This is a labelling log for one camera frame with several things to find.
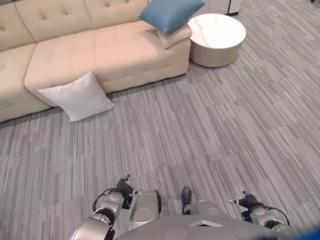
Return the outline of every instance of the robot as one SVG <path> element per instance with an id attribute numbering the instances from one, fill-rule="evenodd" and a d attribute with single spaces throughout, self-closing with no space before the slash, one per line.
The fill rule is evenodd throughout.
<path id="1" fill-rule="evenodd" d="M 188 187 L 182 190 L 182 214 L 162 219 L 160 194 L 156 190 L 133 189 L 127 184 L 129 177 L 125 175 L 115 188 L 108 188 L 97 197 L 92 206 L 93 215 L 83 221 L 70 240 L 113 240 L 113 226 L 120 211 L 131 208 L 133 197 L 136 200 L 129 218 L 129 231 L 117 240 L 247 240 L 274 236 L 274 233 L 290 228 L 290 222 L 281 210 L 258 202 L 246 191 L 242 199 L 228 199 L 230 204 L 247 209 L 241 213 L 244 221 L 228 218 L 210 201 L 191 204 L 192 193 Z M 97 209 L 101 197 L 104 201 Z M 286 224 L 270 210 L 281 212 Z"/>

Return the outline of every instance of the beige sofa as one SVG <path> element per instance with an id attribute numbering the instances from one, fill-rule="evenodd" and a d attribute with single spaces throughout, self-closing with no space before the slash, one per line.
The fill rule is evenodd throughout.
<path id="1" fill-rule="evenodd" d="M 56 106 L 37 90 L 92 71 L 106 93 L 184 74 L 191 30 L 138 19 L 148 0 L 20 0 L 0 5 L 0 122 Z"/>

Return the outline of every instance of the table top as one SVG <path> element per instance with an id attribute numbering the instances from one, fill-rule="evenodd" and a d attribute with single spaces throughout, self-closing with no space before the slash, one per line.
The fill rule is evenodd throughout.
<path id="1" fill-rule="evenodd" d="M 231 48 L 246 37 L 246 29 L 233 17 L 207 13 L 193 17 L 188 22 L 192 30 L 191 40 L 201 46 L 214 49 Z"/>

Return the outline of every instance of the floor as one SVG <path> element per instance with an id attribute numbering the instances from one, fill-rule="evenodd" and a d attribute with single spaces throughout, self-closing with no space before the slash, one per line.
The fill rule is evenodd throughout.
<path id="1" fill-rule="evenodd" d="M 248 190 L 297 228 L 320 223 L 320 2 L 243 0 L 235 18 L 247 36 L 232 64 L 190 62 L 80 122 L 52 108 L 0 123 L 0 239 L 68 239 L 124 173 L 160 192 L 162 217 L 189 186 L 232 218 L 227 199 Z"/>

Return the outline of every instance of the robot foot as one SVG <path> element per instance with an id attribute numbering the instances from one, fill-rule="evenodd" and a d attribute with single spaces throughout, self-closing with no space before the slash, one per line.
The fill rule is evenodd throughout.
<path id="1" fill-rule="evenodd" d="M 182 201 L 182 215 L 190 215 L 190 210 L 185 211 L 185 207 L 191 204 L 191 189 L 189 187 L 184 187 L 182 190 L 181 201 Z"/>

